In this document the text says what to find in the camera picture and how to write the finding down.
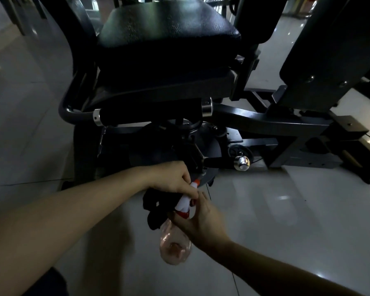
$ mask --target hand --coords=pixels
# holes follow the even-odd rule
[[[149,188],[186,194],[191,199],[199,197],[197,189],[189,185],[191,177],[183,161],[152,165],[148,166],[147,170]]]
[[[226,234],[222,213],[208,199],[204,192],[198,192],[196,213],[192,219],[183,219],[171,212],[169,219],[178,226],[197,248],[208,255],[223,246],[230,238]]]

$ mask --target gym machine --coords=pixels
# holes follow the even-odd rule
[[[202,0],[128,5],[98,36],[79,0],[40,1],[73,55],[59,114],[75,125],[76,185],[172,160],[212,184],[255,157],[269,168],[346,164],[370,182],[368,130],[330,111],[370,70],[365,0],[320,0],[281,69],[286,85],[271,91],[245,85],[286,0],[239,0],[234,25]],[[137,122],[151,123],[123,126]]]

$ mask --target handle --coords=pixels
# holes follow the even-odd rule
[[[238,171],[246,171],[251,165],[246,156],[237,157],[218,157],[218,158],[204,158],[203,165],[205,168],[224,168],[235,169]]]

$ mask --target black pad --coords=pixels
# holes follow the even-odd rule
[[[105,73],[183,73],[228,66],[240,39],[202,0],[141,3],[111,12],[98,36],[96,60]]]

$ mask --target wheel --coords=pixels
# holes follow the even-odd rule
[[[253,161],[254,157],[252,152],[241,144],[233,144],[229,146],[228,155],[229,157],[246,156],[251,162]]]

